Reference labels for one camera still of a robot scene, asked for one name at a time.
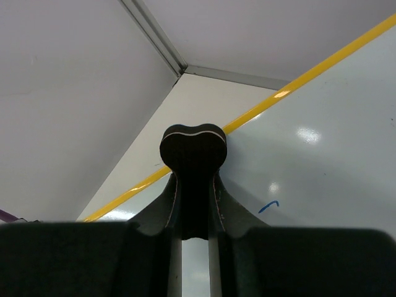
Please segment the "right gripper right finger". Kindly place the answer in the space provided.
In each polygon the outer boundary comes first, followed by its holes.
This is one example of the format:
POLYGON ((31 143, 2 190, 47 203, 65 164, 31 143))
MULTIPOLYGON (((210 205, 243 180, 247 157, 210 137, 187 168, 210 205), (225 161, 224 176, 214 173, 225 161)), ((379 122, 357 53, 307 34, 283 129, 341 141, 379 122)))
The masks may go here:
POLYGON ((209 269, 212 296, 394 296, 395 241, 369 229, 269 226, 215 175, 209 269))

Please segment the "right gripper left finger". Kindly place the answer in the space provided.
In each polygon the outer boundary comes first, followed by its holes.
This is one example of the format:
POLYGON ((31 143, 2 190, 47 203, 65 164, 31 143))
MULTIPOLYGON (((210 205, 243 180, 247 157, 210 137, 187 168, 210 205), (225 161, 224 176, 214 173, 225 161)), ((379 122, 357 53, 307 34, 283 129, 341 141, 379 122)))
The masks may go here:
POLYGON ((179 187, 126 222, 1 226, 2 296, 181 296, 179 187))

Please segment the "black whiteboard eraser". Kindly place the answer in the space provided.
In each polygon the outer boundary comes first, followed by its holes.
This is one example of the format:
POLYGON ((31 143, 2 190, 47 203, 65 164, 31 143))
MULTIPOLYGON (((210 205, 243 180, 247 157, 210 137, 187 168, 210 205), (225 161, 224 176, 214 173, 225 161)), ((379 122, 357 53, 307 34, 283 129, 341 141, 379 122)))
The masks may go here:
POLYGON ((214 124, 175 124, 164 132, 160 156, 177 181, 183 240, 208 239, 210 190, 226 155, 226 135, 214 124))

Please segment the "yellow framed whiteboard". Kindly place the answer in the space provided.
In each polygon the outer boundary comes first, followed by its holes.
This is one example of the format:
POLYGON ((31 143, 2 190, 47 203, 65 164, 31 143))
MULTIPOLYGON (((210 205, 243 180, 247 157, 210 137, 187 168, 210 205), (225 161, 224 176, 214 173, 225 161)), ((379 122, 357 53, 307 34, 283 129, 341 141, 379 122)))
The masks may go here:
MULTIPOLYGON (((395 241, 395 17, 271 92, 184 74, 93 197, 81 218, 126 222, 164 190, 160 156, 175 124, 226 135, 218 173, 265 224, 377 230, 395 241)), ((181 220, 177 216, 181 237, 181 220)), ((181 237, 181 296, 210 294, 209 237, 181 237)))

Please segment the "left aluminium frame post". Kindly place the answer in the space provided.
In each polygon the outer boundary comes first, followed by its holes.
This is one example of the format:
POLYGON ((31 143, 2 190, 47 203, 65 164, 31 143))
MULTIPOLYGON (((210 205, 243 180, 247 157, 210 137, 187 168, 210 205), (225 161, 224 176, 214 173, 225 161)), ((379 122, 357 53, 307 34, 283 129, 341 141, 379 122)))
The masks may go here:
POLYGON ((171 71, 177 77, 181 77, 188 67, 187 62, 182 58, 178 50, 167 37, 144 1, 120 0, 119 2, 129 13, 149 42, 151 42, 171 71))

